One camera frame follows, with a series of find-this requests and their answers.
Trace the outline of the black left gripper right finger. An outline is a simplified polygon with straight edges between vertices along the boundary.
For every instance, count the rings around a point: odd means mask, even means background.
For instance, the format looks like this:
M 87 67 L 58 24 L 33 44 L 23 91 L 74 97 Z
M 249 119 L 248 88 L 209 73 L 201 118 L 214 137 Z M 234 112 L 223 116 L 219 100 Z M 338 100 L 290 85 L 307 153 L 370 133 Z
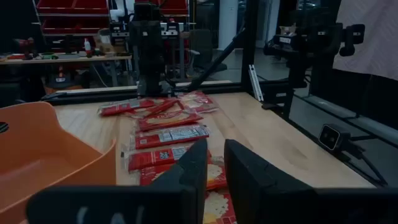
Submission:
M 398 224 L 398 189 L 312 187 L 233 139 L 224 162 L 238 224 Z

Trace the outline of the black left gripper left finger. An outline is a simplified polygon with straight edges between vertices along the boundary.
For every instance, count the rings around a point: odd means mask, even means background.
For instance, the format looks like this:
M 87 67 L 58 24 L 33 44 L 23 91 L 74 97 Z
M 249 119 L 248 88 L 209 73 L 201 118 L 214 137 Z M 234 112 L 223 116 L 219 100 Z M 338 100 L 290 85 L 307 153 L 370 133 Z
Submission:
M 34 194 L 29 224 L 202 224 L 207 181 L 204 139 L 146 186 L 66 185 Z

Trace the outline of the red popcorn bag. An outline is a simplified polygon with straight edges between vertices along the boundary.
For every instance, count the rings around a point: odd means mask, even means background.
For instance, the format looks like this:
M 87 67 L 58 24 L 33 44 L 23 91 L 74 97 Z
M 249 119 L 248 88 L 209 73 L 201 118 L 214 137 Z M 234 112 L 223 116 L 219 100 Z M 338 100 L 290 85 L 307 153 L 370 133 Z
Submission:
M 174 164 L 184 169 L 204 169 L 205 164 L 211 160 L 211 153 L 203 146 L 174 146 L 152 152 L 138 152 L 129 156 L 126 169 L 128 172 L 152 166 Z
M 171 108 L 174 104 L 178 103 L 179 100 L 176 98 L 169 98 L 164 100 L 162 103 L 160 103 L 159 105 L 147 108 L 144 112 L 144 117 L 148 117 L 148 116 L 152 116 L 154 114 L 163 112 L 169 108 Z
M 198 114 L 218 110 L 218 105 L 201 91 L 179 93 L 177 98 L 185 109 L 192 110 Z
M 237 224 L 232 199 L 227 189 L 207 191 L 203 224 Z
M 139 185 L 149 185 L 173 164 L 147 167 L 140 171 Z M 208 161 L 207 190 L 222 189 L 227 186 L 223 157 L 211 157 Z
M 202 124 L 191 124 L 164 128 L 148 132 L 138 132 L 134 136 L 135 149 L 168 146 L 208 138 L 209 129 Z
M 154 105 L 155 102 L 153 100 L 133 98 L 102 105 L 98 108 L 98 114 L 101 116 L 112 116 L 135 109 L 148 108 Z
M 137 120 L 137 131 L 147 132 L 155 129 L 172 128 L 184 124 L 192 124 L 203 119 L 196 112 L 180 110 L 158 113 Z

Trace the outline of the brown cardboard box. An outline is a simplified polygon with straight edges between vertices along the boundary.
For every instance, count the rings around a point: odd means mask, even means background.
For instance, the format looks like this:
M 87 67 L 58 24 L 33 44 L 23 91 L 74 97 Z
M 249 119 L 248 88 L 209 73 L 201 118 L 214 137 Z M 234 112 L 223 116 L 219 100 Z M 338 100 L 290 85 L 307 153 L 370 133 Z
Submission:
M 100 29 L 95 36 L 95 43 L 96 47 L 104 54 L 105 57 L 116 56 L 115 49 L 111 44 L 111 32 L 109 29 Z

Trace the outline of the red plastic storage bin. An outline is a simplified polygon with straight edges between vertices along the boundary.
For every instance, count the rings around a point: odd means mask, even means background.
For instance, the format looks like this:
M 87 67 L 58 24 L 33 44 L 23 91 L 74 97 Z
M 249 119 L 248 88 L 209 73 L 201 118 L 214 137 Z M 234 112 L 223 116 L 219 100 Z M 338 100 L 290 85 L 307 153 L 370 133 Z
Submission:
M 73 9 L 78 14 L 107 14 L 106 0 L 75 0 Z
M 69 14 L 75 0 L 39 0 L 37 11 L 40 14 Z
M 44 34 L 96 34 L 100 29 L 108 28 L 105 17 L 51 17 L 44 20 Z
M 182 15 L 188 14 L 188 0 L 159 0 L 159 8 L 166 15 Z

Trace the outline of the wooden workbench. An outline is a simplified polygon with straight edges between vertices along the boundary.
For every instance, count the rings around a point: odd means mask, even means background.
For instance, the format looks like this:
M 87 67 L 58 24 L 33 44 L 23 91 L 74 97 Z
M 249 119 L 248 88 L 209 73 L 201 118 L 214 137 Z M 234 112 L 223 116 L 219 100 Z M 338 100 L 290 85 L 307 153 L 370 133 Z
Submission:
M 80 57 L 80 58 L 60 58 L 58 59 L 32 59 L 32 60 L 22 60 L 22 59 L 6 59 L 0 62 L 0 65 L 20 65 L 20 64 L 34 64 L 34 63 L 83 63 L 83 62 L 103 62 L 110 61 L 111 66 L 111 77 L 113 87 L 118 86 L 117 74 L 116 74 L 116 66 L 115 61 L 117 60 L 130 60 L 132 57 L 128 56 L 114 56 L 114 57 L 106 57 L 106 56 L 92 56 L 88 57 Z

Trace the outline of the orange black floor machine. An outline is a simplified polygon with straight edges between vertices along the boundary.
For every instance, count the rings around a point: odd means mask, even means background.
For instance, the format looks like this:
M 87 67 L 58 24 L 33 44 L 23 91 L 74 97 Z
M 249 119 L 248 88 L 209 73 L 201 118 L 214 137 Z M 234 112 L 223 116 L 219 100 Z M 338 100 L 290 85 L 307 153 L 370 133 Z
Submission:
M 83 84 L 80 74 L 70 67 L 59 65 L 53 67 L 45 77 L 44 90 L 47 94 L 60 90 L 82 89 Z

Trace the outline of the black office chair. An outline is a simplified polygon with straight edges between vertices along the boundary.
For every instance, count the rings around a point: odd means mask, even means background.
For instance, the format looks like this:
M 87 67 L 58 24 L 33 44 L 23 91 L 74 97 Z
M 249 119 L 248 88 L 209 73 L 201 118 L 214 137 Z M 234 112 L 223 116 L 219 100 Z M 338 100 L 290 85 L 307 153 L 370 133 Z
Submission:
M 189 49 L 190 56 L 188 75 L 199 76 L 207 71 L 213 64 L 212 33 L 208 29 L 193 29 L 190 31 Z

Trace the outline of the white pillar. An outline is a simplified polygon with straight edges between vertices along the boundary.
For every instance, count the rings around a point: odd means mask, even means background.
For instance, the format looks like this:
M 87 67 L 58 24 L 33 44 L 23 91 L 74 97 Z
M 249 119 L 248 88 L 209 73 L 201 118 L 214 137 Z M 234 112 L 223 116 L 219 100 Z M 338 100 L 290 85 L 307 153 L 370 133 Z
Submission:
M 236 35 L 238 0 L 220 0 L 218 49 L 224 50 Z

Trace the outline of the white metal strip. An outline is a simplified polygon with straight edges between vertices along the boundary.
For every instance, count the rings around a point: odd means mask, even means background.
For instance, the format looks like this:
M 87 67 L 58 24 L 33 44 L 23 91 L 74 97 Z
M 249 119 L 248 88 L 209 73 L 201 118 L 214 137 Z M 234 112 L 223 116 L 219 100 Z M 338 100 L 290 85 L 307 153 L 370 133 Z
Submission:
M 254 65 L 249 65 L 248 72 L 249 72 L 249 77 L 251 79 L 251 84 L 255 99 L 260 102 L 264 101 L 262 90 L 259 84 L 259 80 Z

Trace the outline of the orange plastic basket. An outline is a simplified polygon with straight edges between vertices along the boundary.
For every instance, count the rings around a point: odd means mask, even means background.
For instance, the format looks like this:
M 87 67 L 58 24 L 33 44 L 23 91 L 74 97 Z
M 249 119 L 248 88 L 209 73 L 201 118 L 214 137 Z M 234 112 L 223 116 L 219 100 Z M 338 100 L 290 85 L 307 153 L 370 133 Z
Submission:
M 116 184 L 116 144 L 105 153 L 65 131 L 46 102 L 0 108 L 0 224 L 20 224 L 35 193 L 52 185 Z

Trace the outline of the white fabric curtain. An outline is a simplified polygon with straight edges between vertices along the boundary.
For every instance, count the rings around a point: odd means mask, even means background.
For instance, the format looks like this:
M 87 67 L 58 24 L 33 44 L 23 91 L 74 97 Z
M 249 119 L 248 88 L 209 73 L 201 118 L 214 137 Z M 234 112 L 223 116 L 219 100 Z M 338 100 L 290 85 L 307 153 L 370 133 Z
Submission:
M 341 0 L 336 21 L 365 32 L 354 55 L 335 57 L 334 69 L 398 81 L 398 0 Z

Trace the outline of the red cordless drill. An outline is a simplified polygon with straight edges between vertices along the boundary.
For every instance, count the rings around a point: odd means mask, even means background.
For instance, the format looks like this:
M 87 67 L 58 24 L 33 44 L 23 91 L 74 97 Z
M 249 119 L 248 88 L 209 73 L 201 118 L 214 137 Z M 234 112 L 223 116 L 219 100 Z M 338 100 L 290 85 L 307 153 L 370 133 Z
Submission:
M 32 60 L 37 56 L 35 40 L 32 37 L 29 37 L 28 39 L 13 39 L 13 41 L 24 54 L 24 60 Z

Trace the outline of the grey metal rail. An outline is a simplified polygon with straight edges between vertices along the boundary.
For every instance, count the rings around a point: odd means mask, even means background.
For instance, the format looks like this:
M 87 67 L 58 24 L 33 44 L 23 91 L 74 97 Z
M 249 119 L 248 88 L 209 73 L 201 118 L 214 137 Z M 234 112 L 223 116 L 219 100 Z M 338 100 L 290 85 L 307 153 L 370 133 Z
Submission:
M 317 96 L 297 96 L 297 98 L 368 135 L 375 136 L 378 140 L 392 147 L 398 148 L 398 129 L 358 115 Z

